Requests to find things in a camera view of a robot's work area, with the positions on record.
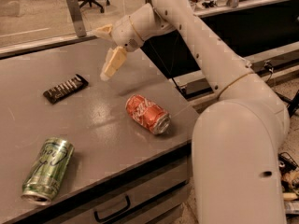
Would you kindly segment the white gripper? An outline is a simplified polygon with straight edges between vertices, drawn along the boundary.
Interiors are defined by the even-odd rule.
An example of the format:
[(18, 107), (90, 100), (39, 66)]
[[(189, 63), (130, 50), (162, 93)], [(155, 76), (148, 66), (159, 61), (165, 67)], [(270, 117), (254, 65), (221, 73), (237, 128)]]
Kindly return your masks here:
[(124, 16), (116, 21), (114, 25), (107, 24), (93, 30), (93, 34), (108, 41), (112, 41), (118, 45), (114, 49), (109, 49), (102, 67), (100, 78), (103, 81), (111, 79), (120, 69), (127, 58), (127, 51), (133, 52), (141, 48), (144, 41), (135, 30), (129, 16)]

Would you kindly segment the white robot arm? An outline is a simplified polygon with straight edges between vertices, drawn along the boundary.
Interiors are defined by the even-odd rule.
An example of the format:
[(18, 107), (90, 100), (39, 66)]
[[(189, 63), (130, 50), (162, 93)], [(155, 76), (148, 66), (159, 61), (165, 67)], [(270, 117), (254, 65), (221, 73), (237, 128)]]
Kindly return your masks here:
[(290, 118), (283, 102), (198, 16), (188, 0), (151, 0), (95, 35), (128, 53), (177, 30), (218, 101), (192, 134), (199, 224), (287, 224), (278, 148)]

